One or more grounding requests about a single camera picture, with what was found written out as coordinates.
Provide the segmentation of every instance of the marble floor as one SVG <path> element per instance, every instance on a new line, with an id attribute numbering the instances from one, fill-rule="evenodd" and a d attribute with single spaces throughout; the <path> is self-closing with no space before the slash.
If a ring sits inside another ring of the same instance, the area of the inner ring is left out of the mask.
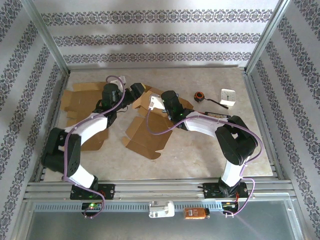
<path id="1" fill-rule="evenodd" d="M 127 86 L 141 82 L 160 90 L 174 90 L 180 97 L 193 104 L 200 112 L 214 112 L 240 116 L 248 128 L 260 136 L 259 128 L 248 93 L 237 67 L 226 68 L 154 68 L 154 69 L 110 69 L 71 72 L 67 89 L 74 83 L 103 82 L 108 75 L 125 76 Z M 236 103 L 229 109 L 210 101 L 197 103 L 193 96 L 201 91 L 207 98 L 220 100 L 221 89 L 236 92 Z M 58 127 L 66 126 L 66 112 L 61 112 Z M 145 158 L 122 144 L 122 137 L 134 119 L 136 109 L 128 108 L 119 113 L 109 128 L 109 138 L 98 151 L 81 152 L 81 165 L 99 180 L 132 179 L 179 179 L 220 177 L 226 159 L 217 139 L 199 132 L 174 129 L 161 156 L 155 160 Z M 252 162 L 244 171 L 244 176 L 272 176 L 267 154 Z M 56 182 L 61 174 L 46 170 L 44 180 Z"/>

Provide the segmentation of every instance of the flattened cardboard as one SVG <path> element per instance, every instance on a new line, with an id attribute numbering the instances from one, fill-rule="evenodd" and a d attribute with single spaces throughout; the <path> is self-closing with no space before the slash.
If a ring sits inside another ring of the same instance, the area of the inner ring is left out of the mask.
<path id="1" fill-rule="evenodd" d="M 66 127 L 80 122 L 92 113 L 102 98 L 105 84 L 105 82 L 75 83 L 72 85 L 74 91 L 64 90 L 60 109 L 67 112 Z M 108 129 L 98 132 L 81 146 L 81 151 L 99 150 L 108 136 Z"/>
<path id="2" fill-rule="evenodd" d="M 136 116 L 131 125 L 126 130 L 126 136 L 122 138 L 123 145 L 148 159 L 154 160 L 161 156 L 161 153 L 157 152 L 163 150 L 169 140 L 172 131 L 169 131 L 162 135 L 153 135 L 149 133 L 147 129 L 147 119 L 150 95 L 161 95 L 163 91 L 151 87 L 145 86 L 145 91 L 140 98 L 138 98 L 133 104 L 133 109 L 138 109 L 138 113 L 143 116 Z M 180 103 L 184 108 L 193 109 L 194 107 L 187 100 L 179 97 Z M 149 114 L 148 126 L 151 131 L 158 133 L 173 126 L 173 123 L 168 119 L 168 115 L 162 110 L 154 108 Z"/>

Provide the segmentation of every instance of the white alarm clock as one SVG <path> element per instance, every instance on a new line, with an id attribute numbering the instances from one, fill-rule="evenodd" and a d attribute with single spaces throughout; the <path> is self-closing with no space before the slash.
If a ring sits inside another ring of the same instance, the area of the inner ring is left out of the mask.
<path id="1" fill-rule="evenodd" d="M 227 106 L 233 106 L 236 102 L 236 91 L 230 89 L 221 89 L 220 103 Z"/>

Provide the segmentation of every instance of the cardboard piece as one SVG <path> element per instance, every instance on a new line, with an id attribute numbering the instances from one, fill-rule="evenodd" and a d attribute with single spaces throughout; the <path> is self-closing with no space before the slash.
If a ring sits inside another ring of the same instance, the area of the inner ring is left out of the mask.
<path id="1" fill-rule="evenodd" d="M 92 113 L 102 98 L 105 84 L 106 82 L 75 83 L 72 85 L 74 91 L 64 90 L 60 109 L 67 112 L 66 127 L 80 122 Z M 98 132 L 81 146 L 81 151 L 99 150 L 108 136 L 108 129 Z"/>
<path id="2" fill-rule="evenodd" d="M 148 159 L 154 160 L 161 156 L 161 153 L 157 152 L 165 148 L 167 141 L 172 134 L 169 131 L 161 135 L 153 135 L 147 129 L 147 119 L 150 95 L 161 95 L 164 91 L 151 86 L 145 86 L 145 91 L 140 98 L 138 98 L 133 104 L 133 109 L 138 109 L 138 113 L 142 116 L 136 116 L 131 125 L 126 130 L 126 136 L 122 138 L 123 145 L 137 154 L 140 154 Z M 187 100 L 179 97 L 180 103 L 184 108 L 193 109 L 194 106 Z M 168 115 L 162 112 L 161 109 L 154 108 L 149 115 L 148 126 L 153 132 L 162 132 L 173 126 L 172 122 L 168 119 Z"/>

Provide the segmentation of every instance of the patterned wallpaper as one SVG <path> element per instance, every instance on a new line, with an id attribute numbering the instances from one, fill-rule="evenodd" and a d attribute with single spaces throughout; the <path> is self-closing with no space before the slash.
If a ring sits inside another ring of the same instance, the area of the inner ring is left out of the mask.
<path id="1" fill-rule="evenodd" d="M 244 67 L 278 0 L 62 1 L 35 5 L 71 69 Z"/>
<path id="2" fill-rule="evenodd" d="M 63 78 L 18 0 L 0 0 L 0 240 L 11 236 Z"/>
<path id="3" fill-rule="evenodd" d="M 320 239 L 320 0 L 293 0 L 251 73 L 285 176 Z"/>

